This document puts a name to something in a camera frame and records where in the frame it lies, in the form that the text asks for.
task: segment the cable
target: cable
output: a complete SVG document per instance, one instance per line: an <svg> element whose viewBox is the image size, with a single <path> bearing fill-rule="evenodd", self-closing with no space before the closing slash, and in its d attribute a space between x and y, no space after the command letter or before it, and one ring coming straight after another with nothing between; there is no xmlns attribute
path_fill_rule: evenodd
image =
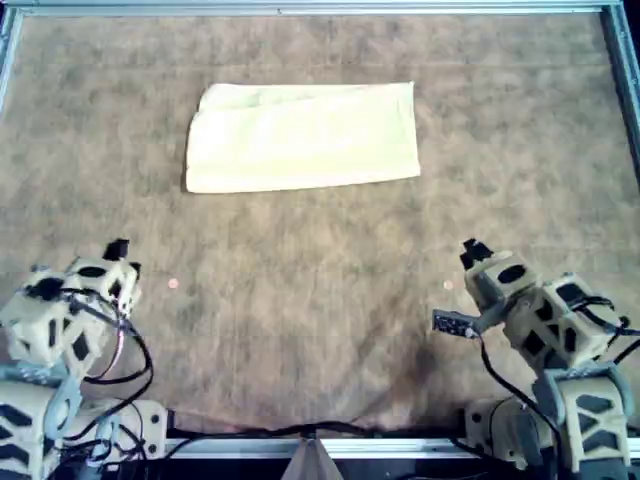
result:
<svg viewBox="0 0 640 480"><path fill-rule="evenodd" d="M142 420L142 413L140 413L140 410L138 409L135 403L132 403L131 407L138 414L138 421L140 422L140 438L144 441L144 420Z"/></svg>
<svg viewBox="0 0 640 480"><path fill-rule="evenodd" d="M109 300L105 299L101 295L98 294L95 290L88 289L77 289L77 288L61 288L60 293L62 294L62 299L69 302L69 308L71 310L84 310L85 312L93 315L96 319L105 322L106 324L112 326L116 330L122 330L125 333L130 332L130 327L132 327L131 322L124 319L124 325L121 325L121 319L118 318L118 321L109 317L105 313L96 310L92 306L81 302L75 296L76 295L84 295L89 298L97 299L101 304L108 306L114 313L116 317L119 317L119 312L116 307L109 302Z"/></svg>
<svg viewBox="0 0 640 480"><path fill-rule="evenodd" d="M149 369L152 366L145 362L144 366L129 374L129 375L125 375L124 377L117 377L117 378L111 378L108 380L102 380L101 378L84 378L84 381L87 383L90 383L92 385L119 385L119 384L123 384L123 383L129 383L132 382L134 380L137 380L138 378L142 377L145 373L147 373L149 371Z"/></svg>
<svg viewBox="0 0 640 480"><path fill-rule="evenodd" d="M638 347L640 347L640 340L636 340L627 348L625 348L620 354L618 354L616 358L613 359L613 363L615 363L616 365L620 364L625 358L627 358L635 350L637 350Z"/></svg>
<svg viewBox="0 0 640 480"><path fill-rule="evenodd" d="M133 331L132 338L136 342L136 344L140 347L140 350L142 351L142 354L144 356L145 366L142 369L142 371L149 372L147 381L144 383L144 385L142 385L142 387L136 390L132 395L128 396L126 399L122 400L117 405L109 408L108 410L105 410L103 413L101 413L96 418L94 418L80 433L70 437L65 437L65 440L71 440L71 441L79 440L80 438L85 436L87 433L89 433L89 431L91 431L91 429L95 427L97 424L99 424L106 418L110 417L111 415L118 413L123 408L126 408L127 406L131 405L135 400L140 398L151 386L151 383L153 382L153 376L154 376L153 360L151 359L151 354L149 353L149 349L147 348L146 343L144 342L144 340L142 339L142 337L140 336L136 328L131 324L130 324L130 328ZM137 373L134 375L129 375L129 377L134 376L135 378L137 378L139 375L138 376L136 375Z"/></svg>
<svg viewBox="0 0 640 480"><path fill-rule="evenodd" d="M118 363L118 360L120 359L120 355L122 354L122 350L124 349L124 338L125 338L125 334L122 331L122 327L124 326L124 323L122 322L122 318L118 317L119 320L119 327L116 331L116 345L113 348L113 354L111 355L111 359L109 360L109 363L107 364L107 367L98 375L86 375L84 377L84 380L87 383L92 383L92 384L100 384L99 381L101 381L105 376L107 376L109 374L109 372L116 366L116 364Z"/></svg>
<svg viewBox="0 0 640 480"><path fill-rule="evenodd" d="M98 445L106 445L108 442L106 440L89 440L88 442L78 443L77 445L70 445L68 447L57 448L60 452L78 452L81 450L88 450L89 448L93 449Z"/></svg>
<svg viewBox="0 0 640 480"><path fill-rule="evenodd" d="M571 307L571 310L573 310L574 312L582 313L591 322L595 323L596 325L598 325L600 328L602 328L604 331L608 333L613 333L615 335L623 336L623 337L640 336L640 330L635 330L633 328L626 328L626 327L618 327L617 325L613 325L612 323L609 323L606 320L603 320L602 318L597 316L595 313L593 313L591 310L589 310L590 305L601 305L601 306L609 307L612 310L614 310L614 306L611 300L609 300L608 298L598 297L598 296L584 297L579 303L577 303L576 305L573 305Z"/></svg>
<svg viewBox="0 0 640 480"><path fill-rule="evenodd" d="M52 480L56 477L56 473L60 470L60 467L64 467L67 466L70 463L73 463L77 460L86 460L89 457L89 455L87 455L86 453L76 453L75 455L71 455L69 457L64 458L55 468L55 470L53 470L49 476L47 477L47 480Z"/></svg>
<svg viewBox="0 0 640 480"><path fill-rule="evenodd" d="M124 425L120 425L120 430L122 430L127 435L127 437L131 439L131 441L134 444L134 447L131 450L127 450L125 452L128 454L136 453L136 452L140 453L142 460L146 462L148 458L147 458L147 452L145 452L145 449L144 449L144 439L136 437L136 435Z"/></svg>
<svg viewBox="0 0 640 480"><path fill-rule="evenodd" d="M484 342L484 338L482 338L482 335L479 332L476 332L476 333L477 333L477 338L480 340L480 355L482 357L482 363L484 363L484 366L487 369L487 372L489 373L489 375L491 375L493 379L496 382L498 382L498 384L500 384L500 386L502 386L503 388L511 392L513 395L515 395L518 398L518 400L520 400L527 407L529 407L536 414L538 414L538 416L540 416L540 418L542 418L542 420L544 420L544 422L547 425L549 425L549 428L553 432L553 437L556 444L557 476L558 478L561 478L562 471L563 471L562 464L563 464L564 449L562 446L562 435L560 433L560 430L555 425L555 423L551 421L549 417L547 417L544 413L542 413L538 405L533 400L531 400L520 389L518 389L513 384L509 383L502 376L500 376L498 372L495 371L495 369L493 368L493 365L491 365L491 359L489 358L489 354L487 353L487 346Z"/></svg>
<svg viewBox="0 0 640 480"><path fill-rule="evenodd" d="M381 431L366 429L352 425L345 422L318 422L318 423L305 423L300 425L292 425L290 427L280 428L277 430L269 430L266 428L252 428L242 430L234 433L212 433L212 434L196 434L192 438L187 438L173 447L169 453L167 453L163 460L169 460L179 450L199 440L209 439L228 439L228 438L274 438L274 437L288 437L291 435L305 435L312 434L316 430L330 430L332 432L347 433L358 437L376 437L381 436Z"/></svg>
<svg viewBox="0 0 640 480"><path fill-rule="evenodd" d="M629 317L623 315L622 317L620 317L620 325L622 326L622 328L626 330L628 329L627 327L631 325L631 320L629 320ZM607 343L607 349L611 348L611 345L616 343L616 341L619 338L620 338L620 334L618 333L616 333L613 337L611 337L611 340L609 340L609 342Z"/></svg>

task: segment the folded towel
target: folded towel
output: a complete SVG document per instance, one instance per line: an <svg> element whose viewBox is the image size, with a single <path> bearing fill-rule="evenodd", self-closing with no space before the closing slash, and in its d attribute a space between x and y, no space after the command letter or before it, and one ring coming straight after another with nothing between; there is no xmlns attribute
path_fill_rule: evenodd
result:
<svg viewBox="0 0 640 480"><path fill-rule="evenodd" d="M216 84L189 131L187 189L254 192L420 175L413 83Z"/></svg>

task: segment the black wire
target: black wire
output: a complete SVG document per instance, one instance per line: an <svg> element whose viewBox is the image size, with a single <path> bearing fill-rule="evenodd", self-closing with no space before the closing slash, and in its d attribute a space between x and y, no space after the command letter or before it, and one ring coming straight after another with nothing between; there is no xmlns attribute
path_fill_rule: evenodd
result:
<svg viewBox="0 0 640 480"><path fill-rule="evenodd" d="M527 407L529 407L531 410L537 413L540 416L540 418L542 418L542 420L544 420L544 422L547 425L549 425L549 428L553 432L553 437L556 444L557 475L558 475L558 478L561 478L562 472L563 472L562 466L563 466L564 449L562 446L562 434L560 433L560 430L555 425L555 423L551 421L549 417L547 417L544 413L542 413L542 411L540 410L540 407L538 407L538 405L533 400L531 400L520 389L518 389L513 384L509 383L502 376L500 376L498 372L494 370L493 365L491 365L491 359L489 358L489 354L487 353L487 346L484 342L484 338L482 338L482 335L480 335L479 332L478 332L477 338L480 340L480 355L482 357L482 363L484 363L484 366L487 369L487 372L489 373L489 375L491 375L493 379L496 382L498 382L502 387L507 389L513 395L515 395L518 398L518 400L520 400Z"/></svg>
<svg viewBox="0 0 640 480"><path fill-rule="evenodd" d="M113 445L111 444L111 442L107 442L106 447L107 447L106 452L96 457L92 457L91 460L96 462L101 462L102 460L106 460L107 458L109 458L109 455L111 455L111 451L113 450Z"/></svg>
<svg viewBox="0 0 640 480"><path fill-rule="evenodd" d="M132 374L125 375L124 377L111 378L108 380L103 380L102 378L85 377L84 381L92 385L120 385L123 383L129 383L134 380L137 380L138 378L142 377L145 373L147 373L149 371L149 368L150 368L150 365L145 362L145 365L141 369L133 372Z"/></svg>
<svg viewBox="0 0 640 480"><path fill-rule="evenodd" d="M604 331L608 333L613 333L615 335L623 336L623 337L640 336L640 330L635 330L633 328L627 328L627 327L619 327L617 325L613 325L612 323L607 322L606 320L603 320L602 318L597 316L595 313L593 313L591 310L589 310L590 305L602 305L605 307L609 307L612 310L614 309L613 303L608 298L591 296L591 297L585 297L579 303L577 303L576 305L573 305L571 307L571 310L573 310L574 312L582 313L592 323L595 323L596 325L598 325L600 328L602 328Z"/></svg>
<svg viewBox="0 0 640 480"><path fill-rule="evenodd" d="M629 320L629 317L626 316L622 316L620 317L620 324L622 325L622 328L627 328L629 325L631 325L631 321ZM607 342L607 350L609 350L611 348L611 346L616 343L618 341L618 339L621 337L621 335L619 333L616 333L613 337L611 337L611 340L609 340ZM597 362L600 360L600 358L602 358L602 355L597 355L595 357L593 357L593 361Z"/></svg>
<svg viewBox="0 0 640 480"><path fill-rule="evenodd" d="M345 422L318 422L318 423L304 423L300 425L292 425L290 427L280 428L276 430L269 430L266 428L250 428L234 433L196 433L194 437L187 438L176 445L169 453L167 453L163 460L169 460L180 449L190 445L199 440L209 439L229 439L229 438L275 438L275 437L288 437L291 435L308 435L313 434L317 430L330 430L332 432L346 433L358 437L376 437L384 435L380 430L367 429L352 425Z"/></svg>
<svg viewBox="0 0 640 480"><path fill-rule="evenodd" d="M629 345L627 348L625 348L620 354L618 354L618 356L616 358L613 359L613 363L618 365L625 358L627 358L629 355L631 355L635 350L637 350L638 347L640 347L640 340L636 340L631 345Z"/></svg>
<svg viewBox="0 0 640 480"><path fill-rule="evenodd" d="M87 305L86 303L83 303L77 298L75 298L75 295L85 295L89 298L95 298L103 305L108 306L115 313L116 316L119 316L120 313L118 312L117 308L109 300L99 295L98 292L96 292L95 290L78 289L78 288L61 288L60 293L68 294L68 297L66 297L65 299L69 302L69 307L72 310L73 309L84 310L85 312L93 315L96 319L105 322L106 324L112 326L116 330L122 330L125 333L131 332L132 325L131 325L131 322L129 322L128 320L125 320L124 322L117 322L113 318L101 312L100 310L96 310L92 306Z"/></svg>
<svg viewBox="0 0 640 480"><path fill-rule="evenodd" d="M85 461L87 458L89 458L89 455L86 452L83 453L76 453L74 455L70 455L64 459L62 459L62 461L60 461L60 463L56 466L55 470L53 470L49 476L47 477L47 480L51 480L53 478L55 478L56 473L59 473L59 470L61 467L64 467L70 463L73 463L77 460L82 460Z"/></svg>
<svg viewBox="0 0 640 480"><path fill-rule="evenodd" d="M149 377L147 378L147 381L144 383L144 385L142 385L142 387L140 387L132 395L128 396L126 399L122 400L117 405L109 408L108 410L105 410L103 413L101 413L96 418L94 418L80 433L76 435L72 435L70 437L65 437L65 440L71 440L71 441L79 440L80 438L85 436L87 433L89 433L89 431L91 431L93 427L95 427L97 424L99 424L106 418L110 417L115 413L118 413L119 411L126 408L127 406L132 405L133 402L138 398L140 398L151 386L151 383L153 382L153 375L154 375L153 360L151 359L151 354L149 353L149 349L147 348L146 343L144 342L143 338L140 336L136 328L133 325L131 325L131 329L133 332L132 338L136 342L136 344L140 347L140 350L142 351L142 354L144 356L144 361L145 361L144 370L149 372Z"/></svg>
<svg viewBox="0 0 640 480"><path fill-rule="evenodd" d="M144 440L144 420L142 420L142 413L140 413L140 410L135 403L132 403L131 406L138 414L138 420L140 422L140 439Z"/></svg>
<svg viewBox="0 0 640 480"><path fill-rule="evenodd" d="M147 458L147 452L144 449L144 439L136 437L135 433L133 433L124 425L120 425L120 430L122 430L127 435L127 437L131 439L131 441L134 444L134 447L131 450L127 451L127 453L134 453L134 452L140 453L142 460L146 462L148 458Z"/></svg>

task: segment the brown fabric surface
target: brown fabric surface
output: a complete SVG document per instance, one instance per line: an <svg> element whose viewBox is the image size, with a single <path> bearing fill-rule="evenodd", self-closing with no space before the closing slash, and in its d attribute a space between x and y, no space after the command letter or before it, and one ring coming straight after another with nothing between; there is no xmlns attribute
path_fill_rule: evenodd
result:
<svg viewBox="0 0 640 480"><path fill-rule="evenodd" d="M214 82L411 80L419 178L184 191ZM445 426L503 396L476 344L430 332L432 308L475 312L471 236L575 270L639 317L640 197L597 15L28 18L0 141L0 300L32 263L130 238L149 396L200 419ZM500 331L488 342L527 386ZM121 367L137 361L130 347Z"/></svg>

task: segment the aluminum rail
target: aluminum rail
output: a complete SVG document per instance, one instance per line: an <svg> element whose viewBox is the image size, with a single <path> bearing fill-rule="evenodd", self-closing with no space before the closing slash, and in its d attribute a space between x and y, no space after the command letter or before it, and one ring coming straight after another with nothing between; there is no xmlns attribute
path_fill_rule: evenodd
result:
<svg viewBox="0 0 640 480"><path fill-rule="evenodd" d="M624 6L604 10L602 27L627 127L633 168L640 184L640 69Z"/></svg>
<svg viewBox="0 0 640 480"><path fill-rule="evenodd" d="M184 439L167 440L165 453ZM171 458L201 460L287 459L298 447L297 439L200 439L185 445ZM416 459L464 460L477 458L460 450L446 438L428 439L322 439L334 460ZM640 458L640 438L629 439L632 459Z"/></svg>
<svg viewBox="0 0 640 480"><path fill-rule="evenodd" d="M601 7L425 7L421 3L313 3L313 4L186 4L186 5L40 5L22 7L30 16L45 17L193 17L193 16L302 16L302 15L531 15L597 13Z"/></svg>
<svg viewBox="0 0 640 480"><path fill-rule="evenodd" d="M439 13L455 11L502 13L505 11L529 11L548 13L564 11L598 11L604 6L619 5L621 0L6 0L5 4L20 7L210 7L213 9L233 10L245 8L296 8L317 10L332 6L337 10L368 9L382 7L387 10L397 8L422 9Z"/></svg>
<svg viewBox="0 0 640 480"><path fill-rule="evenodd" d="M9 86L11 65L16 54L24 15L17 8L7 8L0 25L0 113Z"/></svg>

